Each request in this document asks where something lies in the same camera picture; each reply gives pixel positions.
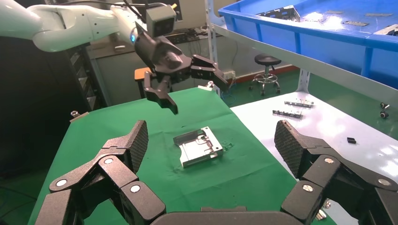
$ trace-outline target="blue crate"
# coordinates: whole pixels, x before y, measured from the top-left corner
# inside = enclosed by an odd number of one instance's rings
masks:
[[[300,23],[256,16],[289,5],[300,14]],[[328,10],[343,13],[327,14]],[[397,0],[242,0],[218,12],[233,32],[398,89],[398,37],[373,34],[398,24]],[[314,18],[321,21],[308,21]],[[344,21],[368,25],[342,24]]]

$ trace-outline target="green table surface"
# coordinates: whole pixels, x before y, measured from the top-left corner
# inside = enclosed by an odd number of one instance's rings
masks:
[[[212,91],[198,88],[170,94],[179,114],[146,99],[91,112],[74,121],[55,156],[29,219],[34,224],[48,186],[56,178],[94,158],[110,138],[126,135],[137,120],[146,120],[149,143],[138,171],[166,204],[167,212],[246,206],[248,210],[279,210],[295,179]],[[228,147],[223,157],[183,169],[173,137],[209,126]],[[327,218],[313,224],[334,224]],[[98,205],[86,225],[126,222],[111,202]]]

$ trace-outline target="black stool seat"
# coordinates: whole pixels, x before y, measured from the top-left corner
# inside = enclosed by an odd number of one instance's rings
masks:
[[[256,57],[254,57],[254,61],[257,64],[264,65],[266,67],[274,66],[282,62],[281,60],[264,53],[256,55]]]

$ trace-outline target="black robotic finger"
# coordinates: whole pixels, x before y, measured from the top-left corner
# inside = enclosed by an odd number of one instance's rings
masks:
[[[170,88],[170,76],[163,77],[161,83],[154,89],[151,87],[151,73],[146,73],[144,76],[144,91],[146,99],[159,104],[161,108],[169,108],[174,114],[178,114],[178,107],[176,103],[168,95]]]

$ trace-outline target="desk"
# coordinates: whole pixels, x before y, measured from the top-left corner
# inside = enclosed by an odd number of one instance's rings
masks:
[[[48,172],[29,224],[34,224],[48,185],[91,160],[107,139],[127,134],[146,120],[148,150],[138,172],[166,204],[167,212],[200,207],[279,210],[295,180],[213,92],[192,88],[170,93],[179,114],[146,99],[91,112],[73,122]],[[183,169],[173,137],[209,126],[222,145],[233,145],[223,157]],[[125,225],[110,201],[100,204],[86,225]],[[334,224],[331,219],[324,225]]]
[[[306,109],[284,104],[285,101],[294,102],[297,98],[313,101],[314,107]],[[272,114],[272,110],[293,109],[295,111],[302,109],[303,119],[284,118]],[[398,182],[397,140],[308,93],[294,92],[236,106],[231,110],[287,171],[289,169],[274,144],[275,127],[279,120],[288,120],[303,135],[324,139],[344,158]],[[253,112],[261,112],[261,117],[253,116]],[[347,137],[355,138],[357,144],[349,144]],[[358,224],[335,202],[332,202],[331,208],[325,211],[339,225]]]

